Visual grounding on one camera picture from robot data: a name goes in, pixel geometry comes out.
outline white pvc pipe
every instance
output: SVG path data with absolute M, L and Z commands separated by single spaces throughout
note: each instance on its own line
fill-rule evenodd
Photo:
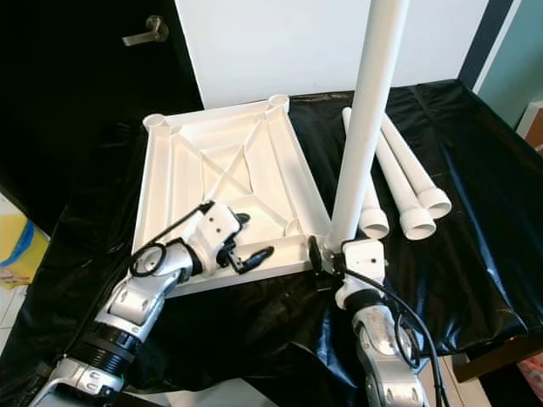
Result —
M 401 170 L 386 139 L 380 137 L 377 158 L 389 184 L 390 192 L 400 212 L 400 225 L 409 240 L 420 240 L 435 232 L 435 223 L 430 213 L 418 202 L 415 193 Z
M 356 234 L 408 5 L 409 0 L 373 0 L 370 6 L 332 229 L 325 241 L 332 253 L 339 252 L 342 242 Z
M 350 108 L 345 108 L 341 112 L 345 133 L 349 129 L 350 112 Z M 364 202 L 362 203 L 358 227 L 371 239 L 381 239 L 389 234 L 387 215 L 381 209 L 381 205 L 379 205 L 379 199 L 371 177 L 368 181 Z
M 447 215 L 452 208 L 451 201 L 445 192 L 432 182 L 417 156 L 386 114 L 383 117 L 381 130 L 423 208 L 427 209 L 434 219 Z

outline door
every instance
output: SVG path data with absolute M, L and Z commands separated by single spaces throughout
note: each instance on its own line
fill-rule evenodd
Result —
M 0 189 L 46 232 L 101 129 L 202 108 L 173 1 L 3 4 Z M 126 46 L 152 15 L 167 39 Z

